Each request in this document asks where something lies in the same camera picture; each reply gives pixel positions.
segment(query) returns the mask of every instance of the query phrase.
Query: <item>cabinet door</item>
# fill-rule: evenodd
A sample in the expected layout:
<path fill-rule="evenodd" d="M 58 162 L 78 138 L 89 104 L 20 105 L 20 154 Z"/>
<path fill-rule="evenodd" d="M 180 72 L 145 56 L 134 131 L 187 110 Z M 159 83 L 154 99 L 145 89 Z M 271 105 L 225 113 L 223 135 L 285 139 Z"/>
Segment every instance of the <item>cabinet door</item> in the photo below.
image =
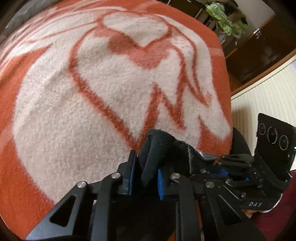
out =
<path fill-rule="evenodd" d="M 192 17 L 200 10 L 200 7 L 192 3 L 191 0 L 171 0 L 169 5 Z"/>
<path fill-rule="evenodd" d="M 227 70 L 245 84 L 295 48 L 295 33 L 275 16 L 226 58 Z"/>

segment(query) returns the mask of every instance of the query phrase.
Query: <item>orange and white blanket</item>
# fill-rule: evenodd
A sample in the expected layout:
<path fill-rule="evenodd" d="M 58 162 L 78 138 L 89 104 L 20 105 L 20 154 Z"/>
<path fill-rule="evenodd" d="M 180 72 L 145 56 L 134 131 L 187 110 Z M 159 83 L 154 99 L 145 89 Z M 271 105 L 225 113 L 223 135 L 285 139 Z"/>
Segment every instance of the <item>orange and white blanket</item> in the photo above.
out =
<path fill-rule="evenodd" d="M 151 128 L 227 154 L 230 109 L 222 49 L 197 20 L 157 1 L 61 1 L 0 46 L 0 215 L 25 238 Z"/>

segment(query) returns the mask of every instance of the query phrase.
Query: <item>blanket pattern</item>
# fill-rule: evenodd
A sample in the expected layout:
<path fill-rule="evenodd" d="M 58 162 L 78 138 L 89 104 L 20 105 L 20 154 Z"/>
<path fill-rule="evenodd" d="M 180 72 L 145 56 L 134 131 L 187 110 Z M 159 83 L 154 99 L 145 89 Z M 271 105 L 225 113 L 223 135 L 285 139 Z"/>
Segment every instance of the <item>blanket pattern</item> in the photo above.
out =
<path fill-rule="evenodd" d="M 0 46 L 0 110 L 0 214 L 21 238 L 151 128 L 216 155 L 231 146 L 216 35 L 157 1 L 61 1 L 27 21 Z"/>

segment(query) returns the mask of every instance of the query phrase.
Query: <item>screw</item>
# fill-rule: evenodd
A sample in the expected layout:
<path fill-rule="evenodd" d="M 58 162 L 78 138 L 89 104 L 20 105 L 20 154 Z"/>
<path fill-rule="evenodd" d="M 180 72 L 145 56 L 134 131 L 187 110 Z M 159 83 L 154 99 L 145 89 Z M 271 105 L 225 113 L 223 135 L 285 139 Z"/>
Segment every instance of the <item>screw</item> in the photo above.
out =
<path fill-rule="evenodd" d="M 215 183 L 213 183 L 213 182 L 206 182 L 205 185 L 206 185 L 207 188 L 213 188 L 215 186 Z"/>
<path fill-rule="evenodd" d="M 204 169 L 204 168 L 203 168 L 203 169 L 200 169 L 200 173 L 201 173 L 201 174 L 205 174 L 205 173 L 207 173 L 207 170 Z"/>
<path fill-rule="evenodd" d="M 118 179 L 118 178 L 121 177 L 121 174 L 120 174 L 119 172 L 115 172 L 115 173 L 112 173 L 112 174 L 111 174 L 111 177 L 112 177 L 113 179 Z"/>
<path fill-rule="evenodd" d="M 173 178 L 173 179 L 179 179 L 181 176 L 180 176 L 180 174 L 179 173 L 176 173 L 176 172 L 174 172 L 172 175 L 171 175 L 171 178 Z"/>
<path fill-rule="evenodd" d="M 240 195 L 241 198 L 245 198 L 246 196 L 247 196 L 247 195 L 246 195 L 245 192 L 242 192 L 241 195 Z"/>
<path fill-rule="evenodd" d="M 85 181 L 80 181 L 79 183 L 77 183 L 77 186 L 79 187 L 79 188 L 84 188 L 85 186 L 86 186 L 86 182 Z"/>

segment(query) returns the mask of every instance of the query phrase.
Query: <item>camera lens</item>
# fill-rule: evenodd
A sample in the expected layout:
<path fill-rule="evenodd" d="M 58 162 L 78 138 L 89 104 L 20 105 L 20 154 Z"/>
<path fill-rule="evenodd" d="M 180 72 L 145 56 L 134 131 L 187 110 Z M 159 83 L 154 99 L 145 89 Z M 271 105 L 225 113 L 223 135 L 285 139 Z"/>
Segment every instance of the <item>camera lens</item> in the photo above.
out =
<path fill-rule="evenodd" d="M 274 127 L 269 127 L 267 131 L 267 139 L 271 144 L 276 143 L 277 140 L 277 130 Z"/>
<path fill-rule="evenodd" d="M 260 135 L 264 135 L 265 134 L 266 128 L 265 128 L 265 125 L 263 123 L 261 123 L 259 125 L 258 131 L 259 131 Z"/>
<path fill-rule="evenodd" d="M 289 140 L 287 136 L 281 136 L 279 139 L 279 147 L 281 150 L 287 150 L 289 145 Z"/>

